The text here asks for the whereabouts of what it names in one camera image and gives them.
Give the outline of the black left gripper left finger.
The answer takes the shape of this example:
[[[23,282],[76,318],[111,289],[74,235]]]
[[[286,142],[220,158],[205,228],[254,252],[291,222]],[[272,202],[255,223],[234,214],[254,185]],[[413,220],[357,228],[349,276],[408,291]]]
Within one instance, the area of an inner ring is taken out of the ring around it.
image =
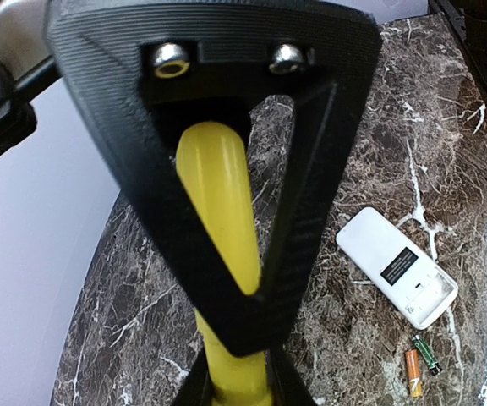
[[[178,392],[178,406],[211,406],[211,383],[205,350],[201,350]]]

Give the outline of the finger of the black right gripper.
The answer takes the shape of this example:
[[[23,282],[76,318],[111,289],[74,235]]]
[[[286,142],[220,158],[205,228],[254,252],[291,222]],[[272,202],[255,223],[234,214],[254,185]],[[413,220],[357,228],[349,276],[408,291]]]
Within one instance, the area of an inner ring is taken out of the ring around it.
[[[283,344],[357,133],[381,48],[374,18],[320,1],[51,1],[45,38],[90,135],[194,307],[231,354]],[[212,107],[294,101],[258,292],[243,294],[167,141]]]

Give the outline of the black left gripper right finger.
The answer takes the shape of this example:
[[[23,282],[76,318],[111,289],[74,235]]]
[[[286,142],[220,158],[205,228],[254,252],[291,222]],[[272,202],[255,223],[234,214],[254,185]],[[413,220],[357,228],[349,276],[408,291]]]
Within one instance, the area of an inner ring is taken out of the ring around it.
[[[308,388],[282,348],[268,353],[268,379],[277,406],[315,406]]]

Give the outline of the yellow handled screwdriver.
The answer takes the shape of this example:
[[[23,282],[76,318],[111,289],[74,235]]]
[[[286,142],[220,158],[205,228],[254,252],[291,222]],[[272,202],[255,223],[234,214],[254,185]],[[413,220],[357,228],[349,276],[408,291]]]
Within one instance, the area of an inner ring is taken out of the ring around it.
[[[240,291],[256,292],[260,254],[254,227],[249,171],[240,136],[218,122],[197,123],[183,132],[176,153],[178,176]],[[232,356],[201,315],[212,405],[272,405],[266,355]]]

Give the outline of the orange AA battery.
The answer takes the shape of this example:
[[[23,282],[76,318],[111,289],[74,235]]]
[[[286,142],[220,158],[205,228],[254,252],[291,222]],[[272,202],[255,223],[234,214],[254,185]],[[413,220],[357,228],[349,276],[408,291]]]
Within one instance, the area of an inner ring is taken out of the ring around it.
[[[413,349],[406,351],[405,365],[408,376],[408,390],[411,398],[423,397],[423,388],[419,369],[418,352]]]

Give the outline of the green AA battery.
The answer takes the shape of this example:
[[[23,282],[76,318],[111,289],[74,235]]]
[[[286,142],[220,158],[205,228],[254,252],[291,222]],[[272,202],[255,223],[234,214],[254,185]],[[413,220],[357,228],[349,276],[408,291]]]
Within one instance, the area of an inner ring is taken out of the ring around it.
[[[424,362],[427,365],[430,373],[433,376],[437,376],[442,372],[442,367],[438,359],[435,357],[430,346],[426,343],[426,341],[418,334],[415,334],[412,337],[412,342],[414,347],[421,353],[422,357],[424,358]]]

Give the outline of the white remote control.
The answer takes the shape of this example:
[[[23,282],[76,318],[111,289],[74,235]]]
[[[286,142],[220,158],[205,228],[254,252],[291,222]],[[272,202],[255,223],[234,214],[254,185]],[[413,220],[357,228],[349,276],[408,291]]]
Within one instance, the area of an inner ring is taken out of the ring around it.
[[[457,297],[456,281],[373,207],[349,220],[336,242],[417,330],[431,326]]]

